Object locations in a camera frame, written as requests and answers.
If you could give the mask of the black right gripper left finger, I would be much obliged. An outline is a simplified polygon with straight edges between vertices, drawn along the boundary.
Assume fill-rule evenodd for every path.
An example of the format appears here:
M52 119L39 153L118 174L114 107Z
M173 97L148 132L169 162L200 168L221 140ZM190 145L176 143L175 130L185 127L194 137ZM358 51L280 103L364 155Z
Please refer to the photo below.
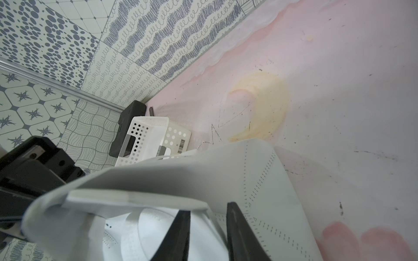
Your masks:
M179 211L151 261L187 261L190 211Z

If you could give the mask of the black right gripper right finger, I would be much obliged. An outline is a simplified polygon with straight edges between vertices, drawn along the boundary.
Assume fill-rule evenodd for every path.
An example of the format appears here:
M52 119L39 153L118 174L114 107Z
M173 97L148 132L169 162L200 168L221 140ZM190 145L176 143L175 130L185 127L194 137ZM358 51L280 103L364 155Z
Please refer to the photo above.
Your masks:
M236 202L229 202L226 229L230 261L270 261Z

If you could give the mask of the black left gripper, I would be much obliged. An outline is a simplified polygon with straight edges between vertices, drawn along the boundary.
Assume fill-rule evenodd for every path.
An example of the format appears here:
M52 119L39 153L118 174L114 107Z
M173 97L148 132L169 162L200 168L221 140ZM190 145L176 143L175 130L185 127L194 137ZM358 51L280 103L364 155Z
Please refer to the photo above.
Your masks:
M21 221L38 197L85 175L49 138L25 140L1 157L1 228Z

